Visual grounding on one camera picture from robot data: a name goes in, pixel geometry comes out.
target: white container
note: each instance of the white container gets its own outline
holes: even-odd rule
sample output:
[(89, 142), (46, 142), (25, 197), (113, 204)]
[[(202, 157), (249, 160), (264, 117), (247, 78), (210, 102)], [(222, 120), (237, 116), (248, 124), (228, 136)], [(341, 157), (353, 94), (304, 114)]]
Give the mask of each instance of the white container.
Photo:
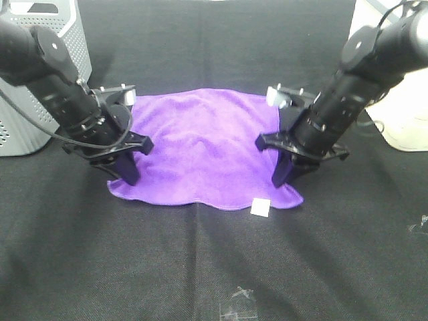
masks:
[[(28, 12), (34, 3), (37, 5), (44, 4), (45, 8), (54, 10), (43, 13)], [(77, 0), (42, 0), (36, 2), (10, 0), (10, 10), (4, 13), (1, 18), (18, 25), (42, 25), (54, 30), (66, 43), (80, 77), (85, 81), (88, 80), (92, 66)], [(45, 129), (51, 132), (58, 129), (58, 123), (26, 87), (10, 86), (0, 78), (0, 88)], [(49, 138), (50, 136), (27, 122), (0, 98), (0, 156), (31, 154), (43, 147)]]
[[(398, 4), (399, 0), (357, 0), (350, 36), (363, 25), (376, 26), (385, 8)], [(392, 15), (391, 21), (397, 20)], [(428, 70), (419, 70), (405, 76), (405, 79), (390, 90), (377, 104), (366, 109), (372, 120), (384, 125), (384, 139), (392, 147), (403, 151), (428, 150)]]

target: gray plastic basket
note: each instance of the gray plastic basket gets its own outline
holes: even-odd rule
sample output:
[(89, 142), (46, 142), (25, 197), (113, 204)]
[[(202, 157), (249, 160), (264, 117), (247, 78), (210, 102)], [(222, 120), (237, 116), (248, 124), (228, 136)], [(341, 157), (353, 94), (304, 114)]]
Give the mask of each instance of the gray plastic basket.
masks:
[[(64, 40), (80, 77), (88, 80), (92, 66), (80, 19), (77, 0), (41, 0), (31, 3), (54, 5), (58, 13), (29, 13), (28, 0), (10, 0), (11, 9), (1, 18), (18, 25), (42, 25)], [(45, 129), (54, 132), (57, 122), (26, 87), (13, 87), (0, 78), (0, 88)], [(36, 129), (0, 98), (0, 156), (31, 154), (43, 147), (50, 136)]]

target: white label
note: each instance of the white label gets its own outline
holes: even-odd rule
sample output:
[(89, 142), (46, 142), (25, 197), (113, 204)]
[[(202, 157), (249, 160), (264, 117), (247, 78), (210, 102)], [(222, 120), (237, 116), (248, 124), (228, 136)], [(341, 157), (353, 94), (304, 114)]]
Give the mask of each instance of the white label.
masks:
[(250, 213), (252, 215), (258, 215), (263, 217), (269, 217), (270, 199), (253, 199)]

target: black fabric surface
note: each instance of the black fabric surface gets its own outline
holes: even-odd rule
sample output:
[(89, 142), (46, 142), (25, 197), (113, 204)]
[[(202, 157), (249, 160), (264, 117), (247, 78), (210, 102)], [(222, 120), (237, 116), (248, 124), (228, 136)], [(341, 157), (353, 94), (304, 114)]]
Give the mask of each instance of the black fabric surface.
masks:
[[(316, 91), (334, 71), (354, 1), (79, 1), (92, 86), (137, 93), (267, 86)], [(249, 209), (117, 199), (103, 172), (51, 141), (0, 158), (0, 320), (218, 320), (254, 290), (259, 319), (426, 320), (426, 153), (378, 134), (295, 188), (269, 218)]]

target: purple cloth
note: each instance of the purple cloth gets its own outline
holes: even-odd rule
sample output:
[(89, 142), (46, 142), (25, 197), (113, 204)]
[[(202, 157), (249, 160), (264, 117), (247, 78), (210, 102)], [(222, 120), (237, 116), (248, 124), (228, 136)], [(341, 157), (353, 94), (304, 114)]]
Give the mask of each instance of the purple cloth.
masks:
[(278, 110), (265, 97), (214, 89), (144, 96), (132, 114), (132, 130), (150, 136), (154, 148), (148, 156), (134, 154), (142, 176), (135, 186), (108, 182), (113, 195), (224, 210), (249, 207), (254, 197), (280, 209), (303, 201), (291, 186), (272, 184), (278, 152), (254, 145), (260, 132), (278, 131)]

